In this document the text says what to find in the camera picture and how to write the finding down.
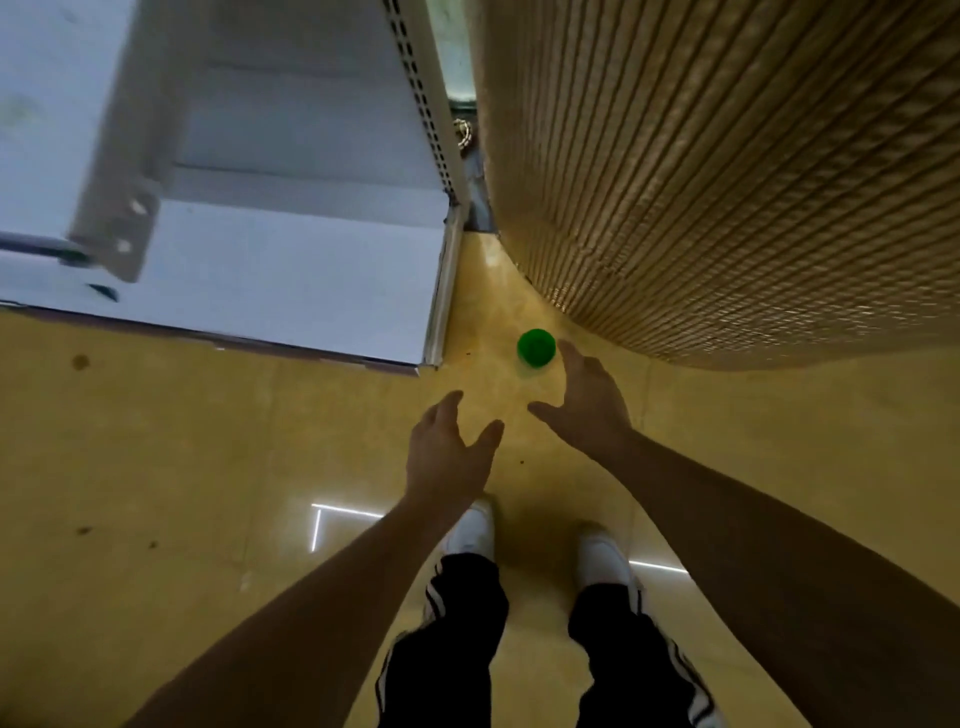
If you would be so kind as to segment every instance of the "white cabinet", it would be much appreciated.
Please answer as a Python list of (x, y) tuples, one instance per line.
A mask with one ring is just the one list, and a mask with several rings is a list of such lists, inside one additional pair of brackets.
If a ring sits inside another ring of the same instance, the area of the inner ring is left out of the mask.
[(439, 363), (468, 194), (424, 5), (204, 3), (0, 8), (0, 301)]

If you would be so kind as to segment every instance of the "green ball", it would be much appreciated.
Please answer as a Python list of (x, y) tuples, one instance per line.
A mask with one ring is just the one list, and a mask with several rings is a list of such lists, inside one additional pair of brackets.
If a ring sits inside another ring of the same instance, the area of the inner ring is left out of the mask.
[(534, 369), (539, 369), (557, 353), (557, 342), (549, 331), (531, 328), (517, 340), (516, 353)]

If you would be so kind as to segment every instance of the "forearm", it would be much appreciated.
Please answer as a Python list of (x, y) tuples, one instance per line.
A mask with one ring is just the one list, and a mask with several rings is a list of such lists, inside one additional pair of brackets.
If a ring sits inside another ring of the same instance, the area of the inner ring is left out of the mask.
[(814, 725), (952, 715), (955, 605), (823, 523), (637, 433), (601, 464)]
[(342, 725), (418, 569), (459, 515), (402, 500), (164, 686), (130, 725)]

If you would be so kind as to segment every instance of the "shoe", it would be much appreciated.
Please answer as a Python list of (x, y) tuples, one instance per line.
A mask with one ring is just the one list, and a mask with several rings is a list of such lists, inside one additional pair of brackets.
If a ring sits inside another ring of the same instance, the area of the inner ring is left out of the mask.
[(639, 613), (640, 588), (633, 567), (610, 531), (590, 525), (580, 533), (577, 546), (577, 588), (593, 584), (623, 584), (630, 598), (630, 611)]
[(475, 500), (440, 543), (444, 556), (475, 553), (493, 561), (493, 504)]

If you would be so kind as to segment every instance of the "curved textured wall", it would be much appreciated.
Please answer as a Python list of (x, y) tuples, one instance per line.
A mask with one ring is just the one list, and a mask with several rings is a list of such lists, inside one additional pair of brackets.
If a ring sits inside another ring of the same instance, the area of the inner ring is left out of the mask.
[(579, 324), (683, 364), (957, 340), (959, 12), (473, 0), (507, 251)]

